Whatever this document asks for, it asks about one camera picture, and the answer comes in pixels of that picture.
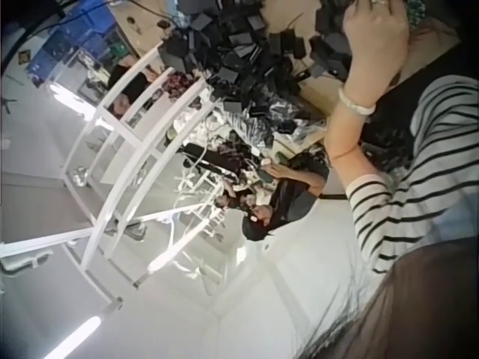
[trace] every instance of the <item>pile of black boxes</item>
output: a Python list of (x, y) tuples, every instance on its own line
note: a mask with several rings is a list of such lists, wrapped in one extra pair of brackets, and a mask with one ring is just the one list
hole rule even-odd
[(299, 94), (298, 82), (309, 74), (293, 74), (292, 58), (307, 55), (304, 39), (293, 29), (267, 34), (262, 0), (178, 0), (177, 6), (191, 21), (165, 39), (161, 59), (184, 73), (201, 71), (226, 111), (267, 117), (268, 93)]
[(352, 0), (322, 0), (316, 11), (315, 29), (310, 57), (314, 61), (311, 75), (314, 78), (328, 73), (344, 82), (351, 67), (351, 49), (343, 33), (344, 12)]

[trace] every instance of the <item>black and white striped sleeve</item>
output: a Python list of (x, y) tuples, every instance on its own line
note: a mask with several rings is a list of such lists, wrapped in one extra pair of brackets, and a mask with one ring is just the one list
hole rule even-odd
[(434, 230), (442, 213), (478, 191), (478, 103), (477, 81), (459, 76), (437, 80), (415, 112), (415, 158), (394, 192), (373, 174), (348, 186), (361, 253), (376, 273), (386, 273)]

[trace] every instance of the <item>wooden table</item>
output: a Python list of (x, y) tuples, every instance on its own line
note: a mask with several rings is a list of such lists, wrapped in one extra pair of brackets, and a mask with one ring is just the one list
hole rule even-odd
[[(168, 11), (164, 0), (141, 0), (141, 3), (154, 11)], [(269, 25), (270, 32), (283, 31), (290, 24), (291, 20), (302, 14), (291, 27), (295, 29), (296, 36), (305, 38), (306, 51), (309, 53), (311, 47), (309, 46), (308, 39), (315, 35), (315, 13), (320, 7), (320, 2), (318, 0), (266, 0), (264, 4), (263, 17)], [(162, 29), (156, 26), (156, 23), (159, 21), (157, 16), (136, 7), (134, 4), (125, 3), (110, 7), (110, 9), (118, 25), (140, 55), (143, 55), (151, 47), (155, 46), (162, 37), (167, 36)], [(132, 16), (136, 20), (141, 29), (141, 34), (134, 31), (128, 24), (126, 21), (128, 16)], [(416, 36), (411, 41), (409, 57), (404, 64), (399, 83), (436, 60), (459, 41), (451, 33), (452, 31), (440, 22), (430, 20), (427, 25), (429, 29), (434, 28), (435, 31), (423, 32), (420, 30), (414, 33)], [(313, 61), (306, 57), (303, 61), (294, 61), (293, 66), (296, 70), (301, 70), (311, 66), (312, 63)], [(330, 115), (335, 103), (338, 101), (338, 88), (340, 86), (341, 82), (336, 79), (328, 77), (309, 78), (301, 83), (301, 96), (326, 115)], [(324, 131), (311, 134), (304, 140), (303, 144), (293, 146), (294, 148), (290, 149), (294, 152), (304, 150), (311, 144), (321, 140), (324, 135)]]

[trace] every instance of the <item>bracelet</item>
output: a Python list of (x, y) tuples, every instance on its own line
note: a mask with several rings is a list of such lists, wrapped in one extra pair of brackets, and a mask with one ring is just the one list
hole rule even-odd
[(343, 88), (339, 88), (338, 93), (339, 93), (339, 100), (344, 105), (346, 105), (346, 107), (353, 110), (356, 114), (359, 114), (361, 116), (369, 116), (370, 114), (373, 114), (376, 110), (376, 105), (374, 105), (371, 108), (356, 105), (353, 101), (351, 101), (350, 99), (347, 98), (346, 94), (343, 91)]

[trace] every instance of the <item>table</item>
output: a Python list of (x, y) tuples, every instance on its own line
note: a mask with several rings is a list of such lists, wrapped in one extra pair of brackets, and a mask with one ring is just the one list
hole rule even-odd
[[(167, 12), (168, 7), (165, 0), (142, 0), (145, 7), (154, 11)], [(298, 15), (300, 18), (294, 23), (296, 35), (305, 38), (306, 50), (310, 51), (308, 39), (315, 35), (314, 23), (315, 12), (320, 7), (318, 0), (265, 0), (263, 16), (269, 24), (269, 31), (283, 31)], [(155, 46), (161, 37), (167, 36), (167, 33), (156, 27), (159, 18), (145, 10), (136, 7), (133, 4), (126, 3), (115, 7), (110, 7), (116, 18), (118, 25), (122, 28), (128, 37), (132, 47), (143, 55), (151, 47)], [(138, 34), (127, 23), (126, 18), (132, 16), (140, 25), (141, 34)], [(404, 64), (401, 78), (398, 83), (403, 82), (411, 75), (419, 71), (421, 68), (436, 60), (440, 55), (444, 54), (450, 48), (458, 43), (457, 37), (441, 22), (429, 19), (424, 23), (426, 27), (420, 27), (414, 35), (409, 47), (409, 56)], [(312, 60), (306, 57), (303, 61), (294, 61), (293, 66), (300, 70), (312, 64)], [(301, 83), (301, 97), (306, 99), (314, 107), (318, 108), (326, 115), (330, 115), (335, 103), (338, 101), (338, 88), (341, 82), (328, 77), (320, 77), (318, 79), (309, 78)], [(293, 152), (301, 151), (311, 144), (320, 141), (325, 135), (324, 131), (309, 135), (302, 145), (287, 146)], [(278, 142), (283, 142), (281, 136), (278, 136)]]

